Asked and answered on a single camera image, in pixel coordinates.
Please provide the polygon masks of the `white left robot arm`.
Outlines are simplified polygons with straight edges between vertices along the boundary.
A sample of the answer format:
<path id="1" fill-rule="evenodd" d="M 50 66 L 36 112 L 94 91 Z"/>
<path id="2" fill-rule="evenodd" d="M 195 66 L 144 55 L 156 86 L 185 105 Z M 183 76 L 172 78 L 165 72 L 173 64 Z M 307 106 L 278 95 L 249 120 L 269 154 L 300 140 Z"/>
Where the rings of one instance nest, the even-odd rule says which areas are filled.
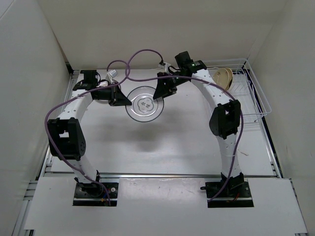
<path id="1" fill-rule="evenodd" d="M 81 74 L 83 79 L 74 85 L 70 102 L 56 119 L 47 120 L 46 128 L 51 154 L 64 161 L 76 174 L 77 183 L 86 184 L 86 191 L 97 197 L 103 192 L 103 184 L 97 178 L 98 171 L 85 157 L 87 144 L 80 121 L 94 100 L 110 106 L 130 106 L 131 101 L 114 80 L 116 70 L 107 72 L 104 79 L 97 70 L 83 70 Z"/>

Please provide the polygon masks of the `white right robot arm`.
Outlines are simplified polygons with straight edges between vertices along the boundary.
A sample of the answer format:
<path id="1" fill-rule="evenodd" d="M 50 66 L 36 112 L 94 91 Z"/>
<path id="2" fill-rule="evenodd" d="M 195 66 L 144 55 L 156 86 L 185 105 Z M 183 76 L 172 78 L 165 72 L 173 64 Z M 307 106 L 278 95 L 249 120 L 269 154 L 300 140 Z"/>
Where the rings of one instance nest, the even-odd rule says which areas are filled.
<path id="1" fill-rule="evenodd" d="M 244 182 L 236 154 L 236 146 L 241 136 L 238 133 L 242 119 L 241 104 L 214 82 L 204 62 L 193 61 L 187 51 L 176 55 L 175 60 L 178 70 L 167 66 L 164 72 L 157 74 L 154 99 L 175 94 L 177 86 L 188 81 L 199 89 L 212 109 L 209 127 L 220 147 L 223 180 L 221 191 L 231 197 L 238 192 L 239 185 Z"/>

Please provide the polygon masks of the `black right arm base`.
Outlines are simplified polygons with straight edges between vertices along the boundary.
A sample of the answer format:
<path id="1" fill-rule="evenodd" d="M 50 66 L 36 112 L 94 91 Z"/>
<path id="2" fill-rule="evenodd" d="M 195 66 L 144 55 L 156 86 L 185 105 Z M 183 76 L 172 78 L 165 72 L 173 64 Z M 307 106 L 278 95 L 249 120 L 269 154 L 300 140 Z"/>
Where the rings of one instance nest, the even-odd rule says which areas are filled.
<path id="1" fill-rule="evenodd" d="M 227 187 L 213 200 L 215 194 L 221 189 L 219 182 L 206 182 L 200 190 L 206 191 L 208 208 L 244 208 L 254 207 L 249 183 L 245 181 L 241 186 L 232 190 Z"/>

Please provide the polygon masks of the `orange sunburst white plate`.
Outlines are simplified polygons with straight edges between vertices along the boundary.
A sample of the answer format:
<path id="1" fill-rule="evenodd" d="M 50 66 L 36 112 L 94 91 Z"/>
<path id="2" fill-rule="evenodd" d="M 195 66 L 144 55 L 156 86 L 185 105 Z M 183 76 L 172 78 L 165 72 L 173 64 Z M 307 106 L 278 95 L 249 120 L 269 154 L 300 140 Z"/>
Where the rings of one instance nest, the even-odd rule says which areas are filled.
<path id="1" fill-rule="evenodd" d="M 93 100 L 94 103 L 99 103 L 99 104 L 108 104 L 107 100 Z"/>

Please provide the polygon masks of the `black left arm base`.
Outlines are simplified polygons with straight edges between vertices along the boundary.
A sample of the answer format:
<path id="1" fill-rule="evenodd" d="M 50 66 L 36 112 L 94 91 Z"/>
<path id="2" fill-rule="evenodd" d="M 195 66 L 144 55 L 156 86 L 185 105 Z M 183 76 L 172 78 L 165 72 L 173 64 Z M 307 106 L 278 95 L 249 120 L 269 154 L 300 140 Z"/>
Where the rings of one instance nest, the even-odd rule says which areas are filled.
<path id="1" fill-rule="evenodd" d="M 80 183 L 74 178 L 76 187 L 73 196 L 73 206 L 83 207 L 116 207 L 118 202 L 118 182 L 103 182 L 106 187 L 95 183 Z"/>

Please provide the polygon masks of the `white plate with dark rings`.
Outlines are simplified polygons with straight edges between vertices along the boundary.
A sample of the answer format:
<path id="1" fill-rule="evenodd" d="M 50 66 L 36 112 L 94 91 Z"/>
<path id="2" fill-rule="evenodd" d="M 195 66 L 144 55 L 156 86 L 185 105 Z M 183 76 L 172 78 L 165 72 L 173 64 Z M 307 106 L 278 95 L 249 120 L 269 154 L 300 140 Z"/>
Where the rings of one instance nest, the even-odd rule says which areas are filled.
<path id="1" fill-rule="evenodd" d="M 164 99 L 154 99 L 155 89 L 141 86 L 133 89 L 127 96 L 131 105 L 125 106 L 126 113 L 137 122 L 150 122 L 157 119 L 164 109 Z"/>

